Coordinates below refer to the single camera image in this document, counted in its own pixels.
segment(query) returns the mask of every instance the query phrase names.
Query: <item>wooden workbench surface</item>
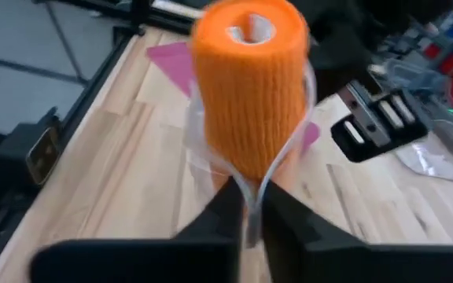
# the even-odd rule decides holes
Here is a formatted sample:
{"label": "wooden workbench surface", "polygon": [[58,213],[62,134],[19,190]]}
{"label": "wooden workbench surface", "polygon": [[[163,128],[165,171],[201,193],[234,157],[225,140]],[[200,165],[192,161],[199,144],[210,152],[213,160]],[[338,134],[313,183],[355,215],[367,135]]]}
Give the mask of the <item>wooden workbench surface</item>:
{"label": "wooden workbench surface", "polygon": [[[156,29],[131,40],[1,254],[1,283],[26,282],[28,260],[44,245],[171,237],[204,207],[182,147],[188,99],[145,56],[148,46],[185,40]],[[453,243],[453,182],[416,175],[391,153],[349,163],[327,130],[347,112],[337,97],[315,110],[322,136],[294,195],[369,242]]]}

